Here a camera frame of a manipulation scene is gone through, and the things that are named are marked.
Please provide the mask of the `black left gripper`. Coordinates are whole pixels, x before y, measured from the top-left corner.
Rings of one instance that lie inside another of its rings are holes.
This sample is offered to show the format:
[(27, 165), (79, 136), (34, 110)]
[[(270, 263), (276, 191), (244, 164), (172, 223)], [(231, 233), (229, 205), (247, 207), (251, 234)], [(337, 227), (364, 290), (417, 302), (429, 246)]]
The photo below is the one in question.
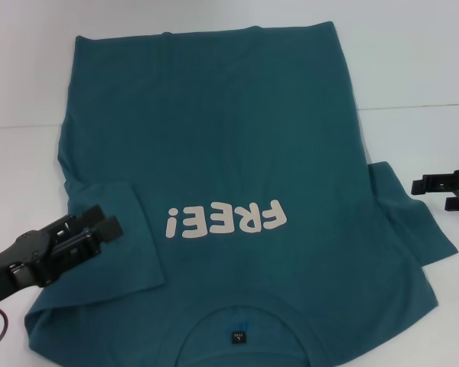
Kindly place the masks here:
[(80, 215), (68, 214), (60, 219), (60, 224), (20, 235), (0, 252), (0, 302), (27, 287), (46, 287), (55, 282), (63, 270), (54, 264), (53, 250), (68, 239), (70, 254), (94, 257), (101, 252), (102, 243), (122, 235), (118, 219), (115, 216), (104, 219), (99, 205)]

